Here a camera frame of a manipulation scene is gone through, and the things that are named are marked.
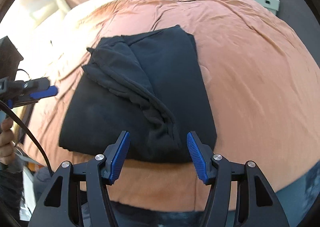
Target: bed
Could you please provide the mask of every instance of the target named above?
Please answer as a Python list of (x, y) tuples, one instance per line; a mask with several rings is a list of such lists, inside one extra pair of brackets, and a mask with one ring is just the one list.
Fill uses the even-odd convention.
[[(177, 24), (196, 40), (218, 135), (214, 152), (238, 163), (254, 160), (275, 191), (307, 172), (320, 158), (319, 67), (295, 32), (254, 0), (90, 0), (72, 9), (54, 42), (63, 54), (46, 74), (59, 94), (36, 104), (29, 124), (53, 169), (92, 158), (58, 144), (81, 66), (90, 58), (86, 48), (102, 37)], [(23, 150), (45, 164), (28, 137)], [(108, 187), (113, 201), (157, 211), (201, 211), (209, 188), (192, 163), (129, 159)], [(234, 209), (236, 185), (231, 193)]]

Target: grey wall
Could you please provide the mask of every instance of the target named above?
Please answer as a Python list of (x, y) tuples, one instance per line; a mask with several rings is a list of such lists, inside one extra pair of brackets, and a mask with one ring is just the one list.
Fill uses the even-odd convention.
[(280, 0), (277, 16), (294, 29), (320, 66), (320, 25), (304, 0)]

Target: metal screw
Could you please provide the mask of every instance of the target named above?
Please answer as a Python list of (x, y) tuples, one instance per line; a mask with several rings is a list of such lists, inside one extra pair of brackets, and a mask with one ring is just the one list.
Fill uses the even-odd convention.
[(248, 166), (249, 167), (255, 167), (256, 163), (254, 163), (253, 161), (248, 161)]
[(221, 156), (220, 154), (214, 154), (214, 155), (213, 155), (213, 158), (214, 158), (215, 160), (222, 160), (222, 156)]
[(99, 155), (95, 156), (96, 160), (103, 160), (103, 158), (104, 158), (104, 155), (102, 155), (102, 154), (99, 154)]
[(61, 164), (61, 166), (62, 166), (63, 168), (66, 168), (66, 167), (70, 166), (70, 162), (69, 162), (69, 161), (65, 161), (65, 162), (63, 162), (63, 163)]

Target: finger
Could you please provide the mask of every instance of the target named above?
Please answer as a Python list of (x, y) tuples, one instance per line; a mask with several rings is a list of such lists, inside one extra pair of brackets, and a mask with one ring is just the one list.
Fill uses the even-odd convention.
[(3, 131), (11, 129), (13, 125), (13, 119), (11, 118), (6, 118), (2, 123), (1, 123), (1, 129)]
[(15, 153), (12, 153), (10, 156), (0, 158), (0, 162), (5, 165), (9, 165), (14, 161), (16, 157)]
[(1, 146), (4, 146), (10, 142), (12, 142), (14, 139), (13, 132), (11, 130), (4, 131), (0, 134), (0, 148)]
[(0, 157), (7, 157), (10, 156), (13, 152), (13, 144), (8, 143), (2, 147), (0, 147)]

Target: blue gripper pad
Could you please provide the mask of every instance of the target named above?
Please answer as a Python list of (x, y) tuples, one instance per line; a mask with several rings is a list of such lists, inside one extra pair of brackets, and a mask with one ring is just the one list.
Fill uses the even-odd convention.
[(210, 184), (210, 178), (214, 177), (211, 162), (213, 152), (211, 148), (206, 144), (202, 144), (194, 131), (189, 132), (187, 135), (187, 146), (198, 178), (202, 180), (204, 184)]
[(105, 151), (107, 157), (106, 170), (110, 184), (113, 184), (120, 176), (130, 146), (129, 135), (129, 132), (122, 131), (116, 143), (109, 145)]

